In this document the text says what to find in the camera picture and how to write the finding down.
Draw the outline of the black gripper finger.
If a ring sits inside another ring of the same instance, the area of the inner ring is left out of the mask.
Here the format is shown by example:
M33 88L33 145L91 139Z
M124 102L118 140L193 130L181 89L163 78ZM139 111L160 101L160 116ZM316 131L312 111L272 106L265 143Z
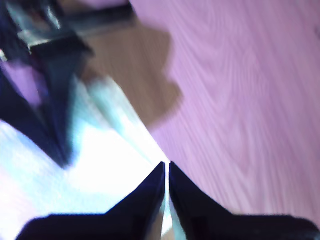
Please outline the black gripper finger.
M43 116L55 147L51 159L61 168L71 163L69 142L74 77L86 62L90 48L78 37L58 38L31 47L47 86Z
M169 195L188 240L235 240L233 214L205 194L174 163L169 164Z
M166 168L160 162L146 179L106 214L107 240L144 240L165 197Z
M48 101L40 115L19 94L5 69L0 70L0 118L27 136L58 166L64 166L64 71L48 67Z

